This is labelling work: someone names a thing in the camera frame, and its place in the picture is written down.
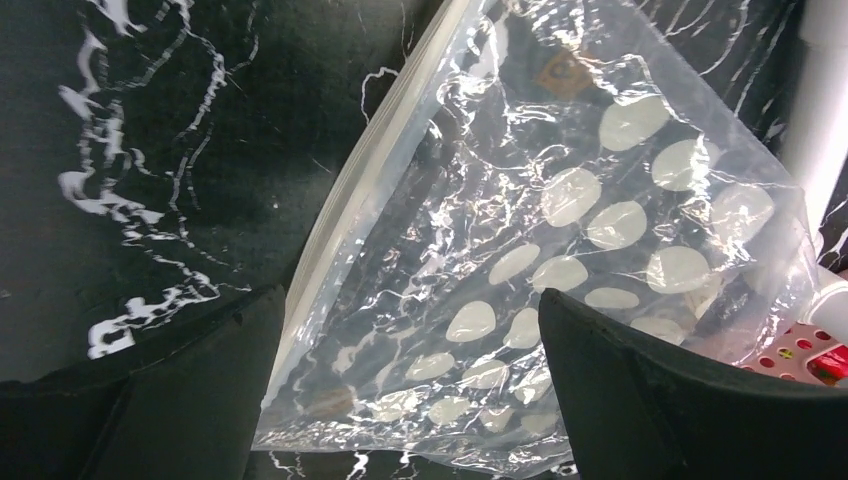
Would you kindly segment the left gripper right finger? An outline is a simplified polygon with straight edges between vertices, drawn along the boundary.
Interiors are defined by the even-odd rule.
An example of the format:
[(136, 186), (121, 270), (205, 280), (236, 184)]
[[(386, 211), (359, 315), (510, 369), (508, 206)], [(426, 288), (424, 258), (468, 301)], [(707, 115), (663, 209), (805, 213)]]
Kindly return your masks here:
[(698, 355), (554, 289), (539, 328), (583, 479), (843, 479), (847, 392)]

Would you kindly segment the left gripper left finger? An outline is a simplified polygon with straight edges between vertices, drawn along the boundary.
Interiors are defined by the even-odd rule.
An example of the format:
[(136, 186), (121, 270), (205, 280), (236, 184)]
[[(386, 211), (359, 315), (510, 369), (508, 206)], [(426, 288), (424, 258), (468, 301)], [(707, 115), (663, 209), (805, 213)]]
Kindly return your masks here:
[(1, 386), (5, 479), (239, 479), (285, 313), (250, 292), (123, 350)]

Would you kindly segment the pink plastic basket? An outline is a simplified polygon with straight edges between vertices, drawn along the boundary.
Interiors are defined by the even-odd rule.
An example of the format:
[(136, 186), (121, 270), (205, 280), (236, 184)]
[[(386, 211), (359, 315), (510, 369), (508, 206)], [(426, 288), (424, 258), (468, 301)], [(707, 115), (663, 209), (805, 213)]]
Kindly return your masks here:
[(796, 324), (740, 367), (789, 381), (846, 387), (847, 347), (814, 325)]

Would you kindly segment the clear dotted zip bag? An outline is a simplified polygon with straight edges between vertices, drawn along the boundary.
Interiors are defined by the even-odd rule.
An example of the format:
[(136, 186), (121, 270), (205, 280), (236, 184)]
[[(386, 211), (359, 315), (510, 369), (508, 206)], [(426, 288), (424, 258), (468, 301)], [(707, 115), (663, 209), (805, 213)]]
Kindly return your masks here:
[(571, 458), (554, 289), (724, 363), (815, 295), (799, 187), (630, 1), (455, 1), (306, 245), (258, 450)]

